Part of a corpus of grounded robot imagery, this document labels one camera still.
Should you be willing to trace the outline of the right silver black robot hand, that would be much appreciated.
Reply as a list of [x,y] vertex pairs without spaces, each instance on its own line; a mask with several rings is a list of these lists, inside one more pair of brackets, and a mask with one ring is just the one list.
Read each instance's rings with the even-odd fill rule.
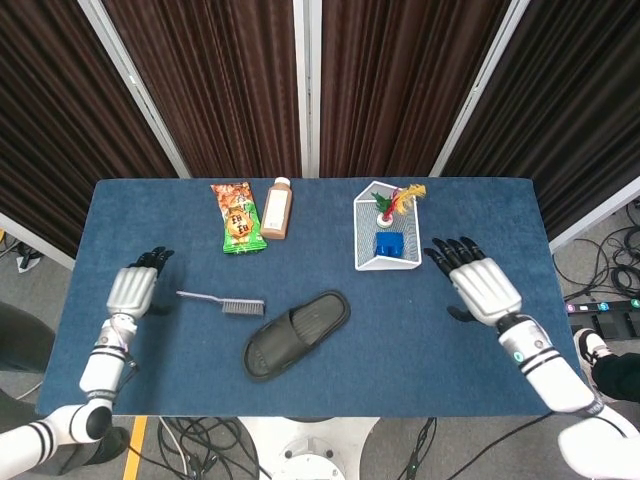
[[473,318],[495,327],[501,319],[521,312],[520,293],[496,261],[474,240],[434,237],[432,243],[433,247],[425,247],[423,253],[449,280],[467,308],[467,313],[450,311],[456,319],[469,321]]

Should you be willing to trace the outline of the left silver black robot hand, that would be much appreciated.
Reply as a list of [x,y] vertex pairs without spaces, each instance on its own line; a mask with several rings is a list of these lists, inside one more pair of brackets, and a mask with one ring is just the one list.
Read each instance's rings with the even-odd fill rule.
[[142,318],[151,306],[157,280],[173,254],[173,250],[159,246],[120,269],[106,303],[109,315],[126,315],[135,321]]

